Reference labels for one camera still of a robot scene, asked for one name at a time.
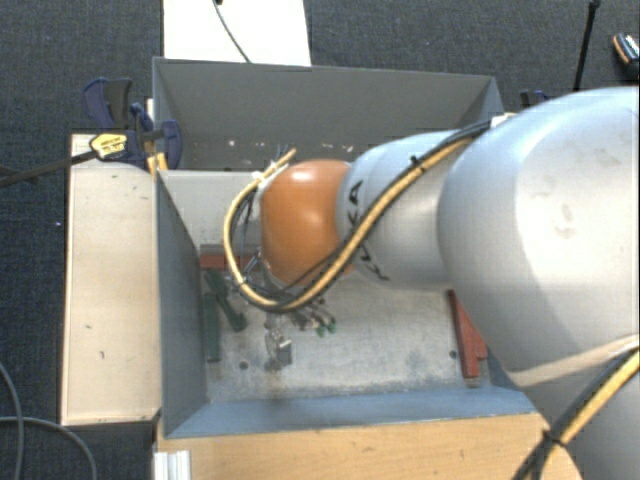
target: green object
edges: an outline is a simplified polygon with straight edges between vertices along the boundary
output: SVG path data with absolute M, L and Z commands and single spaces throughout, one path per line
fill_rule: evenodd
M 222 274 L 217 270 L 208 270 L 204 278 L 209 285 L 209 288 L 211 288 L 213 295 L 216 297 L 218 304 L 222 308 L 222 312 L 227 317 L 231 328 L 235 332 L 240 332 L 246 329 L 248 325 L 247 318 L 244 314 L 238 313 L 233 309 L 233 306 L 229 304 L 229 287 L 222 277 Z
M 205 349 L 207 361 L 215 363 L 222 359 L 220 352 L 220 317 L 217 297 L 207 293 L 202 297 L 204 311 Z

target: wooden table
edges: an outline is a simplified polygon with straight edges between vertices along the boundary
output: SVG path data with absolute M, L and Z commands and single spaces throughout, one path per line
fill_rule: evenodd
M 191 451 L 193 480 L 509 479 L 535 446 L 539 414 L 280 434 L 161 437 L 158 451 Z M 546 480 L 579 480 L 564 451 Z

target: bin floor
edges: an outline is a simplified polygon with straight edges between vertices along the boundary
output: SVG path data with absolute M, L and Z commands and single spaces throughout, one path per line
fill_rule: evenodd
M 337 332 L 321 338 L 284 317 L 282 330 L 294 343 L 293 364 L 279 371 L 266 368 L 265 313 L 239 295 L 231 298 L 249 326 L 234 333 L 221 315 L 222 360 L 207 365 L 210 401 L 466 386 L 445 294 L 389 290 L 351 274 L 325 298 Z

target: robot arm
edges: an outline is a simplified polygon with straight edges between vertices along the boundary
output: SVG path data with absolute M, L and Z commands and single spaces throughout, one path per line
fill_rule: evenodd
M 312 302 L 349 264 L 389 288 L 454 288 L 553 423 L 612 357 L 638 347 L 637 158 L 636 87 L 558 98 L 490 130 L 388 143 L 349 168 L 305 162 L 261 196 L 263 261 L 280 297 L 254 297 L 234 276 L 275 312 Z M 570 445 L 584 478 L 640 469 L 637 381 Z

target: blue clamp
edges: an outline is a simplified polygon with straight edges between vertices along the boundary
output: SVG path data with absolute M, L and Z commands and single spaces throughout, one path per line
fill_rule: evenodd
M 144 143 L 164 142 L 164 153 L 169 169 L 177 169 L 182 157 L 182 135 L 178 123 L 174 120 L 164 121 L 160 130 L 154 131 L 153 120 L 140 103 L 128 107 L 128 94 L 131 80 L 127 78 L 107 80 L 96 78 L 89 82 L 82 91 L 82 103 L 85 112 L 96 122 L 100 131 L 118 130 L 127 137 L 127 154 L 116 161 L 147 168 L 149 153 Z M 134 121 L 130 129 L 128 115 Z

